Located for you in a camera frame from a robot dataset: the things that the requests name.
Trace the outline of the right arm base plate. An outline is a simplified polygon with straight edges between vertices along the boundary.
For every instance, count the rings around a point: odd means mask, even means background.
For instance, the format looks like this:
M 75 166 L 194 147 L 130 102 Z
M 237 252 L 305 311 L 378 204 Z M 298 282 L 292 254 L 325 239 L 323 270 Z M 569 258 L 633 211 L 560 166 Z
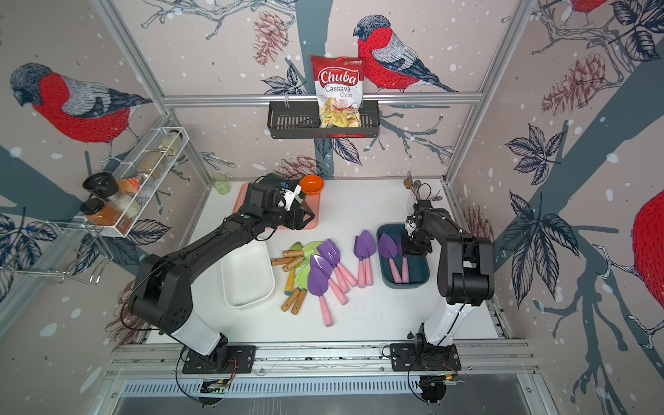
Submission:
M 457 347 L 433 346 L 425 344 L 416 346 L 414 343 L 391 343 L 387 355 L 392 371 L 450 371 L 462 369 Z

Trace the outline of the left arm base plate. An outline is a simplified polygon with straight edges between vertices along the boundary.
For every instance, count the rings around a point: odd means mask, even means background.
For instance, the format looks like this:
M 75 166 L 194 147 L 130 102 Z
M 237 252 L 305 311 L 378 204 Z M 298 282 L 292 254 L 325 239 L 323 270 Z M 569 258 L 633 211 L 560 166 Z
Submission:
M 233 346 L 224 344 L 209 356 L 189 349 L 184 358 L 185 375 L 250 374 L 258 348 L 254 345 Z

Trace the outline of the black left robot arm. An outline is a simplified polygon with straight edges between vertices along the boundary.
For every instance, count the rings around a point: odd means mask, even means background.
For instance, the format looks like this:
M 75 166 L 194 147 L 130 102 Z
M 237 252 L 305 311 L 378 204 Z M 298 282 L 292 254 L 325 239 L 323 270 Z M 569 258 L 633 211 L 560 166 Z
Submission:
M 315 218 L 297 180 L 269 174 L 247 188 L 243 204 L 210 233 L 164 256 L 143 259 L 127 308 L 204 358 L 225 360 L 228 341 L 194 311 L 191 285 L 210 266 L 267 228 L 302 230 Z

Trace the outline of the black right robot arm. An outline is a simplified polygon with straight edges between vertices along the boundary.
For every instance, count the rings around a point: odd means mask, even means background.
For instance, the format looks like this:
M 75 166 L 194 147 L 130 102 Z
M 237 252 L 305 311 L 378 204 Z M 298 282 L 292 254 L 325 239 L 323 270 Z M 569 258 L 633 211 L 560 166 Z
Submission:
M 407 257 L 425 257 L 433 252 L 434 241 L 440 245 L 439 301 L 414 336 L 420 353 L 452 347 L 467 316 L 495 293 L 493 243 L 463 230 L 446 209 L 419 200 L 406 219 L 406 237 L 399 246 Z

